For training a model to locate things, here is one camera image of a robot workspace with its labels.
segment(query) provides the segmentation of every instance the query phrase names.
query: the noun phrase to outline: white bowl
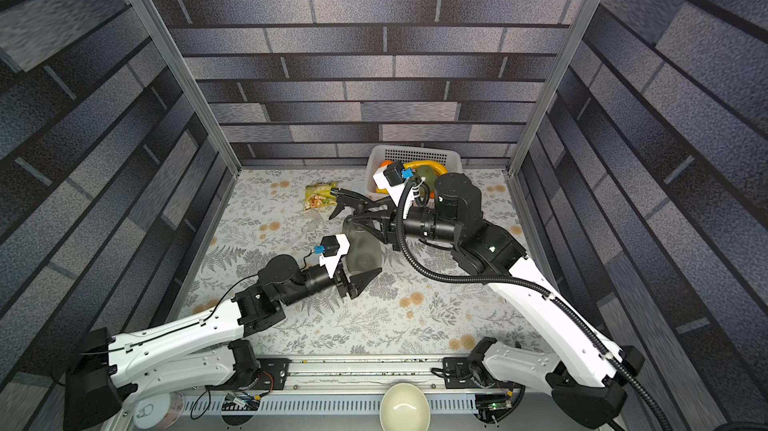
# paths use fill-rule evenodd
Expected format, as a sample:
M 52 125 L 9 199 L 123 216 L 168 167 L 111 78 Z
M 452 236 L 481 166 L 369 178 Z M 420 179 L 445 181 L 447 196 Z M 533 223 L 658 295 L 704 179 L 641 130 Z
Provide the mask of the white bowl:
M 427 431 L 429 415 L 427 397 L 410 383 L 389 388 L 379 410 L 384 431 Z

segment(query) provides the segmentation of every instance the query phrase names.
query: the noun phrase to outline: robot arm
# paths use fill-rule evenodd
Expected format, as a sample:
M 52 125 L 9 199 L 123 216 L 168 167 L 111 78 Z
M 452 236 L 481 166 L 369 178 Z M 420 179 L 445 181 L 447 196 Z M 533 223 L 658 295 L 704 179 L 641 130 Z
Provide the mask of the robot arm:
M 407 246 L 405 239 L 398 239 L 403 238 L 402 234 L 451 243 L 450 253 L 459 267 L 471 276 L 485 278 L 473 282 L 489 283 L 491 289 L 520 311 L 554 350 L 550 355 L 541 356 L 485 338 L 468 359 L 469 372 L 476 383 L 493 386 L 498 382 L 514 381 L 549 393 L 566 414 L 590 428 L 605 424 L 619 414 L 627 394 L 622 389 L 626 380 L 619 375 L 616 363 L 635 377 L 644 363 L 643 356 L 637 349 L 620 347 L 595 330 L 544 279 L 511 234 L 483 219 L 482 194 L 468 177 L 456 173 L 439 176 L 435 181 L 434 208 L 410 205 L 419 186 L 406 186 L 408 180 L 414 178 L 398 162 L 380 167 L 373 179 L 378 187 L 389 192 L 389 198 L 381 200 L 386 206 L 384 211 L 371 211 L 374 204 L 360 201 L 364 196 L 332 190 L 340 205 L 355 209 L 352 219 L 358 220 L 382 243 L 393 246 Z M 408 190 L 411 195 L 402 199 Z M 397 215 L 401 212 L 402 226 L 397 229 Z M 419 270 L 414 260 L 409 262 L 420 273 L 432 279 L 440 277 L 426 268 Z M 506 281 L 513 277 L 533 286 L 493 282 L 496 279 L 505 281 L 504 277 Z M 601 343 L 601 351 L 586 333 L 592 335 L 594 342 Z
M 434 208 L 410 206 L 416 193 L 406 196 L 398 236 L 396 203 L 402 206 L 401 196 L 410 177 L 407 172 L 403 176 L 403 171 L 402 165 L 395 163 L 374 174 L 377 185 L 390 194 L 378 201 L 334 188 L 338 207 L 331 218 L 350 206 L 354 211 L 349 219 L 396 250 L 400 249 L 398 237 L 399 244 L 407 246 L 403 233 L 443 241 L 452 244 L 454 261 L 471 276 L 512 276 L 539 285 L 541 292 L 511 283 L 489 284 L 522 313 L 554 352 L 543 356 L 484 338 L 467 359 L 472 379 L 485 387 L 514 381 L 550 393 L 563 411 L 590 428 L 616 417 L 627 398 L 622 388 L 626 381 L 609 360 L 620 362 L 637 376 L 644 361 L 639 352 L 619 347 L 564 304 L 512 235 L 483 219 L 480 190 L 463 174 L 444 174 L 436 180 Z M 354 299 L 381 272 L 377 268 L 348 277 L 339 264 L 349 250 L 343 234 L 324 237 L 319 249 L 321 264 L 306 270 L 301 270 L 291 256 L 274 257 L 258 272 L 256 284 L 212 311 L 116 337 L 110 337 L 105 329 L 86 335 L 79 347 L 82 354 L 78 363 L 67 373 L 65 431 L 86 429 L 119 412 L 124 403 L 176 389 L 253 386 L 261 373 L 260 362 L 250 343 L 241 338 L 285 319 L 283 305 L 328 287 L 335 285 L 341 296 Z M 556 302 L 572 316 L 555 306 Z M 607 351 L 598 351 L 574 317 L 586 323 L 587 332 Z M 225 342 L 229 342 L 226 348 L 200 351 Z
M 347 276 L 340 259 L 349 248 L 344 234 L 326 236 L 316 248 L 321 264 L 302 270 L 293 257 L 275 256 L 257 273 L 257 283 L 213 310 L 135 333 L 112 337 L 102 328 L 86 334 L 67 371 L 65 431 L 86 429 L 125 404 L 177 389 L 252 385 L 260 377 L 260 362 L 242 338 L 284 320 L 283 305 L 332 286 L 354 299 L 379 275 L 381 268 Z M 219 343 L 229 345 L 200 351 Z

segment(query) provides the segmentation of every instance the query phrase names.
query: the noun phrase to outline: aluminum frame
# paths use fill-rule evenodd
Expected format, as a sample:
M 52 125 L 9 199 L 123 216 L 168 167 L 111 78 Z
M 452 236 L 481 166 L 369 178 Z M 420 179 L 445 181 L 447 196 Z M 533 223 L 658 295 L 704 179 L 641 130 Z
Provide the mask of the aluminum frame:
M 523 236 L 525 236 L 525 242 L 528 244 L 528 254 L 536 263 L 538 269 L 544 274 L 544 277 L 547 278 L 547 281 L 554 286 L 554 289 L 558 289 L 554 273 L 552 273 L 552 267 L 549 265 L 547 255 L 544 253 L 542 239 L 539 237 L 538 232 L 536 232 L 531 210 L 528 209 L 528 203 L 525 202 L 525 194 L 516 175 L 507 176 L 507 190 L 512 198 L 514 210 L 518 213 L 520 227 L 523 229 Z
M 208 229 L 205 231 L 203 242 L 201 242 L 200 247 L 197 248 L 197 254 L 195 254 L 194 259 L 192 260 L 192 264 L 190 264 L 190 269 L 187 271 L 187 276 L 184 278 L 184 282 L 181 283 L 181 288 L 176 295 L 173 306 L 170 307 L 168 317 L 165 320 L 166 323 L 179 319 L 181 306 L 184 304 L 184 300 L 187 299 L 187 293 L 192 287 L 195 277 L 197 277 L 197 271 L 200 270 L 200 264 L 203 263 L 205 253 L 208 251 L 208 245 L 210 244 L 211 240 L 214 239 L 214 234 L 216 234 L 216 229 L 219 227 L 219 222 L 221 221 L 221 217 L 224 215 L 226 206 L 230 202 L 232 193 L 234 193 L 238 178 L 239 176 L 237 174 L 232 176 L 230 183 L 226 186 L 224 195 L 221 197 L 221 204 L 219 204 L 219 209 L 216 210 L 214 219 L 210 222 Z
M 221 153 L 226 162 L 226 167 L 230 172 L 237 176 L 240 173 L 240 160 L 237 159 L 232 146 L 224 137 L 218 121 L 214 117 L 214 112 L 210 109 L 208 101 L 203 96 L 203 91 L 197 85 L 197 81 L 192 77 L 192 72 L 187 68 L 187 62 L 181 56 L 181 52 L 174 39 L 170 36 L 168 28 L 160 17 L 158 10 L 152 3 L 152 0 L 128 0 L 138 14 L 141 23 L 147 29 L 152 41 L 158 47 L 160 55 L 168 64 L 170 72 L 174 74 L 184 95 L 187 96 L 192 109 L 194 109 L 203 127 L 208 132 L 214 147 Z
M 598 9 L 600 0 L 582 0 L 581 7 L 576 14 L 571 27 L 568 28 L 568 33 L 565 35 L 560 52 L 555 59 L 552 73 L 550 73 L 547 80 L 544 82 L 541 92 L 539 92 L 536 105 L 534 106 L 531 118 L 523 128 L 523 132 L 518 139 L 517 144 L 514 146 L 512 157 L 510 157 L 508 173 L 510 175 L 517 174 L 520 171 L 520 167 L 523 165 L 523 159 L 528 154 L 528 150 L 531 149 L 533 139 L 538 132 L 538 127 L 542 124 L 544 115 L 547 113 L 552 100 L 554 99 L 554 92 L 558 89 L 560 81 L 565 75 L 565 71 L 568 69 L 568 65 L 571 64 L 578 48 L 581 43 L 581 39 L 584 37 L 584 33 L 587 31 L 587 26 L 592 21 L 594 12 Z

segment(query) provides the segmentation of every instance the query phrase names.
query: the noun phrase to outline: black cable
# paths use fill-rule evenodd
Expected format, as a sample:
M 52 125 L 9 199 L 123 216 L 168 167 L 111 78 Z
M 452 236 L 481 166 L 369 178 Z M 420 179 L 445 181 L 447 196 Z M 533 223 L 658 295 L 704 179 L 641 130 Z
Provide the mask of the black cable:
M 232 291 L 235 288 L 235 286 L 237 286 L 238 284 L 242 283 L 243 281 L 245 281 L 246 279 L 249 279 L 251 277 L 258 277 L 258 273 L 251 274 L 250 276 L 245 276 L 243 279 L 241 279 L 241 280 L 237 281 L 235 284 L 233 284 L 230 287 L 230 289 L 226 290 L 224 295 L 219 299 L 219 302 L 216 303 L 216 306 L 214 307 L 214 310 L 211 311 L 208 316 L 203 318 L 203 322 L 205 323 L 206 321 L 208 321 L 210 319 L 210 317 L 213 316 L 216 313 L 216 310 L 219 309 L 219 305 L 224 301 L 224 298 L 226 298 L 226 295 L 229 294 L 230 291 Z M 130 346 L 130 348 L 135 348 L 136 346 L 141 346 L 142 344 L 148 343 L 149 341 L 159 340 L 161 337 L 166 337 L 167 335 L 169 335 L 171 333 L 175 333 L 175 332 L 180 331 L 180 330 L 186 330 L 188 327 L 199 326 L 199 325 L 200 324 L 197 321 L 195 321 L 194 323 L 187 324 L 187 326 L 178 327 L 175 330 L 167 331 L 165 333 L 160 334 L 159 336 L 151 337 L 151 338 L 149 338 L 147 340 L 140 341 L 139 343 L 132 344 Z M 114 353 L 115 351 L 122 351 L 122 350 L 125 350 L 125 348 L 124 347 L 119 347 L 119 348 L 114 348 L 114 349 L 108 349 L 106 351 L 98 351 L 96 353 L 79 353 L 79 354 L 80 354 L 80 356 L 96 356 L 98 354 Z
M 463 381 L 464 379 L 469 379 L 472 377 L 471 374 L 468 374 L 464 377 L 456 376 L 456 373 L 453 371 L 449 371 L 447 369 L 440 369 L 440 368 L 429 368 L 429 372 L 434 374 L 440 379 L 458 379 L 459 381 Z
M 522 384 L 520 385 L 520 393 L 518 393 L 518 397 L 515 398 L 514 402 L 512 403 L 512 411 L 518 408 L 520 406 L 520 402 L 523 401 L 523 396 L 525 396 L 525 386 Z
M 424 196 L 421 196 L 422 186 L 425 188 Z M 414 199 L 414 202 L 419 207 L 427 207 L 427 205 L 429 204 L 429 193 L 432 192 L 429 189 L 429 184 L 427 184 L 426 181 L 422 181 L 418 184 L 418 188 L 419 188 L 419 196 L 416 199 Z
M 192 416 L 192 411 L 194 411 L 194 407 L 196 407 L 196 406 L 197 406 L 197 403 L 200 401 L 200 398 L 201 398 L 201 397 L 203 397 L 203 396 L 205 396 L 205 394 L 206 394 L 206 393 L 208 393 L 208 405 L 205 407 L 205 409 L 203 409 L 203 412 L 202 412 L 202 413 L 200 413 L 200 414 L 198 414 L 198 415 L 197 415 L 197 418 L 196 418 L 196 417 Z M 212 402 L 213 400 L 214 400 L 214 398 L 213 398 L 213 397 L 211 397 L 211 395 L 210 395 L 210 388 L 206 388 L 206 390 L 205 390 L 205 393 L 203 393 L 203 394 L 199 395 L 199 396 L 197 397 L 197 399 L 194 401 L 194 404 L 192 405 L 192 409 L 190 409 L 190 419 L 192 419 L 192 420 L 194 421 L 194 420 L 196 420 L 196 419 L 200 419 L 200 418 L 202 418 L 202 417 L 203 417 L 203 415 L 206 413 L 206 411 L 207 411 L 208 409 L 210 409 L 210 405 L 211 405 L 211 402 Z
M 533 283 L 531 281 L 526 281 L 517 277 L 513 276 L 493 276 L 493 277 L 485 277 L 485 276 L 451 276 L 448 274 L 440 274 L 436 273 L 434 271 L 430 271 L 426 267 L 424 267 L 421 263 L 418 262 L 416 257 L 411 253 L 410 248 L 408 248 L 408 242 L 406 241 L 406 230 L 403 226 L 403 219 L 402 214 L 403 211 L 406 209 L 406 200 L 408 197 L 408 193 L 413 188 L 413 182 L 408 180 L 406 182 L 406 188 L 403 190 L 402 194 L 400 194 L 400 202 L 397 206 L 397 212 L 395 213 L 395 235 L 397 237 L 397 244 L 400 246 L 400 249 L 402 250 L 403 256 L 406 257 L 406 261 L 414 268 L 416 269 L 420 274 L 423 276 L 438 281 L 441 283 L 453 283 L 453 284 L 466 284 L 466 283 L 481 283 L 481 284 L 488 284 L 488 283 L 508 283 L 508 284 L 514 284 L 516 286 L 523 286 L 527 287 L 530 290 L 536 291 L 537 293 L 542 294 L 544 299 L 550 298 L 550 291 L 537 284 Z M 552 297 L 550 300 L 552 303 L 560 308 L 563 313 L 565 313 L 568 318 L 576 324 L 576 326 L 581 330 L 582 333 L 590 340 L 592 345 L 597 348 L 597 350 L 600 352 L 600 354 L 604 355 L 606 360 L 616 368 L 616 372 L 619 373 L 622 378 L 624 378 L 627 383 L 629 383 L 630 386 L 634 388 L 635 391 L 637 391 L 640 398 L 645 401 L 646 405 L 648 405 L 648 408 L 650 411 L 654 414 L 656 417 L 656 420 L 659 422 L 659 426 L 663 431 L 672 431 L 672 427 L 670 426 L 669 420 L 667 419 L 667 416 L 664 414 L 664 411 L 659 407 L 656 400 L 648 393 L 648 391 L 643 387 L 642 384 L 638 380 L 632 376 L 632 374 L 627 370 L 627 368 L 624 367 L 615 357 L 613 357 L 613 354 L 610 353 L 609 349 L 603 344 L 602 341 L 600 341 L 600 338 L 592 332 L 592 330 L 589 328 L 587 323 L 585 323 L 581 317 L 579 317 L 578 314 L 576 314 L 573 310 L 571 310 L 571 307 L 564 301 L 562 301 L 558 297 Z
M 314 253 L 314 252 L 315 251 L 310 251 L 310 253 L 308 253 L 306 256 L 304 256 L 304 263 L 302 264 L 301 269 L 303 269 L 303 270 L 306 269 L 306 258 L 312 256 L 312 253 Z
M 619 423 L 616 423 L 612 419 L 610 419 L 606 424 L 609 425 L 614 431 L 624 431 L 624 428 L 619 426 Z
M 208 320 L 210 319 L 210 317 L 211 317 L 211 316 L 213 316 L 213 315 L 214 315 L 214 313 L 216 313 L 216 310 L 217 310 L 217 309 L 219 309 L 219 305 L 221 304 L 221 302 L 222 302 L 222 301 L 224 301 L 224 298 L 226 297 L 226 295 L 227 295 L 227 294 L 229 294 L 229 293 L 230 293 L 230 291 L 232 291 L 232 290 L 235 288 L 235 286 L 237 286 L 238 284 L 242 283 L 242 282 L 243 282 L 243 281 L 245 281 L 246 279 L 250 279 L 251 277 L 258 277 L 258 276 L 259 276 L 259 273 L 256 273 L 256 274 L 251 274 L 250 276 L 245 276 L 243 279 L 241 279 L 240 281 L 237 281 L 235 284 L 233 284 L 232 286 L 230 286 L 230 289 L 226 290 L 226 292 L 225 292 L 225 293 L 224 293 L 224 295 L 221 297 L 221 299 L 219 299 L 219 302 L 218 302 L 218 303 L 216 303 L 216 306 L 214 307 L 214 310 L 213 310 L 213 311 L 211 311 L 211 313 L 210 313 L 208 316 L 206 316 L 206 317 L 203 319 L 203 322 L 206 322 L 206 321 L 208 321 Z
M 251 384 L 249 384 L 248 386 L 246 386 L 244 388 L 239 388 L 238 391 L 241 391 L 241 392 L 248 391 L 249 389 L 252 389 L 256 384 L 258 384 L 260 380 L 261 380 L 261 373 L 256 375 L 256 378 L 254 379 L 254 381 Z
M 451 249 L 453 249 L 453 247 L 438 246 L 437 244 L 430 243 L 429 241 L 426 241 L 426 240 L 423 240 L 423 239 L 418 240 L 418 242 L 421 243 L 421 244 L 426 244 L 429 247 L 434 247 L 435 249 L 439 249 L 440 251 L 450 251 Z

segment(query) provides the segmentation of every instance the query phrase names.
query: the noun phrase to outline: yellow packaging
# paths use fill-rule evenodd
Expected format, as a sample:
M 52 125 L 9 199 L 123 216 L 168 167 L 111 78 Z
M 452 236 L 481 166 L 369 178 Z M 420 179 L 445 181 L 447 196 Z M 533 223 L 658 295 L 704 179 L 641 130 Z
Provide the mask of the yellow packaging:
M 336 198 L 331 196 L 331 188 L 339 186 L 332 183 L 315 183 L 304 188 L 304 211 L 325 206 L 335 206 Z

